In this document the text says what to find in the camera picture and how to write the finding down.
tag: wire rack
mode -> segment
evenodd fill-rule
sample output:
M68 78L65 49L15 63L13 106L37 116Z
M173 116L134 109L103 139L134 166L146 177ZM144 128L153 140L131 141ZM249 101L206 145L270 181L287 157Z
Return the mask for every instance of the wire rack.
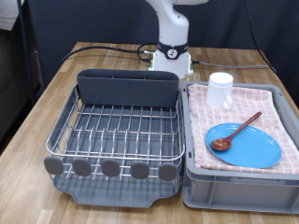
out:
M115 176L119 181L131 178L134 182L132 165L141 161L149 169L144 178L146 183L149 178L158 178L160 184L161 179L169 180L162 177L161 168L166 167L167 170L167 165L179 167L184 154L177 109L84 105L78 97L77 88L75 90L76 97L70 111L61 115L65 119L64 124L56 124L53 130L60 130L56 141L51 140L53 132L47 141L51 156L62 162L64 179L73 175L78 180L83 177L74 169L74 161L81 159L90 164L91 170L87 174L91 180L99 176L105 181L113 178L104 174L102 163L105 160L113 161L110 170L113 170L113 165L119 166L120 171Z

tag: wooden spoon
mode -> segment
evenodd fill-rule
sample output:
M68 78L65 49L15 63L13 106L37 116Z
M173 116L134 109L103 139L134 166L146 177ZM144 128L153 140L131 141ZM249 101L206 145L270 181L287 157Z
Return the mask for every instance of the wooden spoon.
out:
M226 137L226 138L216 139L211 143L211 146L215 150L218 150L218 151L225 151L225 150L229 149L232 146L233 137L235 137L236 134L241 132L246 126L248 126L250 123L252 123L255 119L257 119L261 115L262 115L262 112L256 113L252 118L250 118L241 127L239 127L231 136Z

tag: metal wire grid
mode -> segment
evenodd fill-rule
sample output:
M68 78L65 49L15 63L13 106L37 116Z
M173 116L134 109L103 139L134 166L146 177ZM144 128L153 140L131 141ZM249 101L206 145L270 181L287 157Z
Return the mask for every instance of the metal wire grid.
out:
M79 157L89 160L92 180L98 175L107 179L101 170L101 160L107 158L120 163L120 181L131 176L134 161L149 165L149 178L159 178L158 169L163 162L180 165L184 151L180 145L176 109L79 105L77 96L53 148L50 149L49 141L47 143L51 154L62 158L64 178L75 175L72 160Z

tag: plate rim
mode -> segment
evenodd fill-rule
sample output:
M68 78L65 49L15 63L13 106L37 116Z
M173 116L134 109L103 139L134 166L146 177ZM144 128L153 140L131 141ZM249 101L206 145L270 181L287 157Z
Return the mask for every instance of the plate rim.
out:
M243 125L243 124L242 124L242 123L221 123L221 124L218 124L218 125L213 126L212 128L210 128L210 129L206 132L206 135L205 135L206 146L207 146L208 149L213 153L213 155L215 155L215 156L216 156L217 158L219 158L220 160L222 160L222 161L224 161L224 162L226 162L226 163L228 163L228 164L230 164L230 165L233 165L233 166L246 167L246 168L252 168L252 169L266 169L266 168L272 167L272 166L274 166L275 164L277 164L278 162L280 162L281 157L282 157L282 149L281 149L281 146L280 146L280 144L278 143L278 141L277 141L274 137L272 137L270 134L264 132L264 131L261 130L261 129L258 129L258 128L256 128L256 127L253 127L253 126L251 126L251 125L248 125L247 127L250 127L250 128L252 128L252 129L255 129L255 130L259 131L260 133L264 133L265 135L269 136L269 137L270 137L270 138L271 138L271 139L278 145L278 147L279 147L279 149L280 149L279 160L278 160L276 163L274 163L273 165L266 166L266 167L262 167L262 168L261 168L261 167L257 168L257 167L248 167L248 166L235 165L235 164L232 164L232 163L230 163L230 162L228 162L228 161L223 160L223 159L220 158L217 154L215 154L215 152L211 149L211 147L208 145L207 140L206 140L206 136L207 136L207 134L208 134L213 128L216 128L216 127L221 126L221 125L239 125L239 127L240 127L240 126Z

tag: wooden table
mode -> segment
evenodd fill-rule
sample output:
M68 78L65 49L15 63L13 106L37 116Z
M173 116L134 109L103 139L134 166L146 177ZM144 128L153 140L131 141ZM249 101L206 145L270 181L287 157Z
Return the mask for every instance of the wooden table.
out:
M77 43L75 49L103 44ZM107 45L136 49L134 45ZM227 65L264 64L256 50L191 48L194 60ZM92 49L64 62L35 108L0 158L0 223L299 223L297 215L192 209L182 194L161 199L149 209L86 206L60 193L47 174L43 159L49 155L46 140L60 115L78 72L87 68L143 69L135 54ZM207 81L217 71L232 74L235 82L279 86L297 117L299 110L270 69L220 69L197 64L188 80Z

